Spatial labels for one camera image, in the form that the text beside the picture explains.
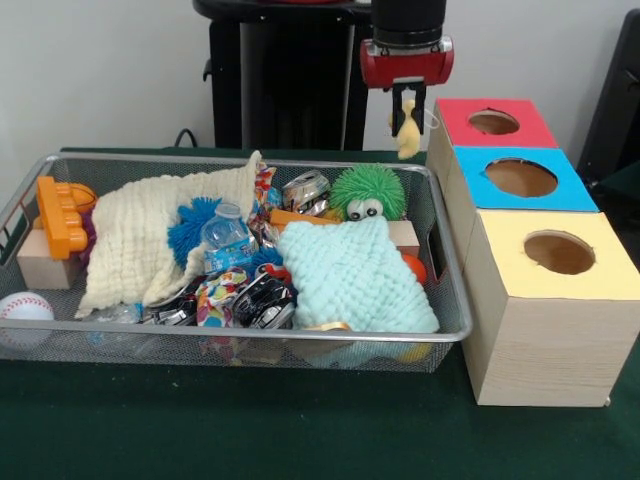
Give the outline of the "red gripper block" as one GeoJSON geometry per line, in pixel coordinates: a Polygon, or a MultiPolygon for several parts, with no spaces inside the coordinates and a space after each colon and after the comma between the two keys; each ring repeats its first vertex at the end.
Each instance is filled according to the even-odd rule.
{"type": "Polygon", "coordinates": [[[369,89],[392,88],[391,132],[397,135],[404,120],[402,86],[396,83],[415,83],[413,119],[420,133],[424,132],[426,86],[448,81],[454,63],[454,45],[449,36],[420,49],[391,49],[377,46],[372,39],[360,44],[360,67],[364,83],[369,89]]]}

